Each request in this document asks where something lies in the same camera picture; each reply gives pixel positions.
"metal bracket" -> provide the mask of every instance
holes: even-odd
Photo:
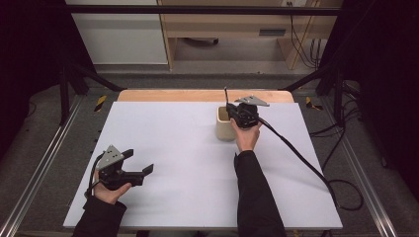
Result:
[[[125,156],[121,153],[114,145],[110,145],[96,166],[96,169],[103,170],[108,166],[111,166],[121,160],[124,160]]]
[[[269,107],[269,104],[262,101],[261,99],[255,97],[255,96],[248,96],[248,97],[242,97],[237,99],[235,102],[242,102],[247,105],[253,105],[253,106],[264,106]]]

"aluminum rail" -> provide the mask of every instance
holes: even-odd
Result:
[[[341,16],[355,10],[307,7],[253,6],[149,6],[149,5],[45,5],[44,10],[90,14],[208,14],[208,15],[293,15]]]
[[[322,104],[325,106],[327,114],[332,122],[335,121],[332,116],[332,105],[330,105],[329,100],[325,98],[320,98]],[[390,218],[388,217],[384,206],[382,205],[379,197],[374,189],[374,185],[371,183],[370,179],[367,176],[367,172],[364,170],[361,165],[359,158],[352,148],[351,143],[346,135],[342,140],[342,149],[346,153],[346,158],[349,164],[349,167],[352,170],[355,180],[361,190],[361,193],[364,196],[365,202],[370,210],[370,214],[373,217],[374,222],[376,223],[379,234],[382,237],[397,237],[397,233],[394,229],[394,226],[391,223]]]
[[[83,96],[76,96],[71,108],[70,117],[64,125],[58,128],[58,131],[56,132],[52,142],[50,143],[37,169],[32,175],[31,180],[28,182],[24,192],[22,193],[9,217],[3,223],[3,226],[0,229],[0,237],[15,236],[23,218],[25,217],[26,212],[28,211],[35,195],[37,194],[42,184],[43,178],[45,177],[50,165],[52,164],[52,161],[54,160],[62,141],[64,140],[70,126],[72,125],[78,110],[80,109],[82,101]]]

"white cabinet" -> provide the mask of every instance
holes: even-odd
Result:
[[[66,0],[85,5],[157,5],[155,0]],[[94,64],[167,64],[159,15],[73,14]]]

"beige cup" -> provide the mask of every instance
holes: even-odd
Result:
[[[235,139],[235,132],[228,118],[226,107],[218,107],[216,111],[216,138],[224,141]]]

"black sleeve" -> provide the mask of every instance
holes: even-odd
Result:
[[[117,237],[126,206],[115,205],[89,197],[84,205],[84,213],[74,229],[73,237]]]
[[[239,236],[286,237],[283,221],[255,153],[249,150],[235,156],[234,169],[239,191]]]

